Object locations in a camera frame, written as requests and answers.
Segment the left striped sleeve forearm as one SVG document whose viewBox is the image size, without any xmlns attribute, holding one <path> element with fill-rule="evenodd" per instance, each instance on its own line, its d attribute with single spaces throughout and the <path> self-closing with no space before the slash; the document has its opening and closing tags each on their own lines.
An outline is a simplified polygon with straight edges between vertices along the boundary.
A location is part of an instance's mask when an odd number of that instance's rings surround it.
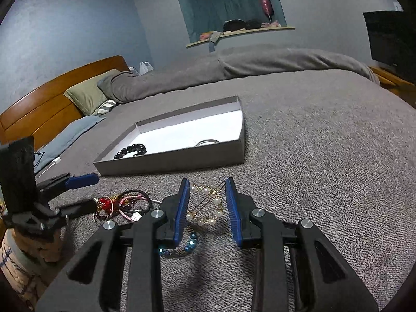
<svg viewBox="0 0 416 312">
<path fill-rule="evenodd" d="M 18 298 L 33 311 L 49 283 L 44 269 L 18 247 L 12 231 L 8 229 L 1 242 L 1 272 Z"/>
</svg>

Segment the person's left hand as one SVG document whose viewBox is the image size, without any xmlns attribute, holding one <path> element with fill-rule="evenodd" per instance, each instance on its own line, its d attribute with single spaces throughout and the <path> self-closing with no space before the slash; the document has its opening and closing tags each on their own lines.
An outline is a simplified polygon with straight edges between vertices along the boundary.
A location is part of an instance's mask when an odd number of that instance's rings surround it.
<svg viewBox="0 0 416 312">
<path fill-rule="evenodd" d="M 47 263 L 56 263 L 61 260 L 61 249 L 63 241 L 61 239 L 61 229 L 57 229 L 52 239 L 40 239 L 37 237 L 28 237 L 22 235 L 15 229 L 11 230 L 11 235 L 17 247 L 28 253 L 30 256 L 36 257 Z"/>
</svg>

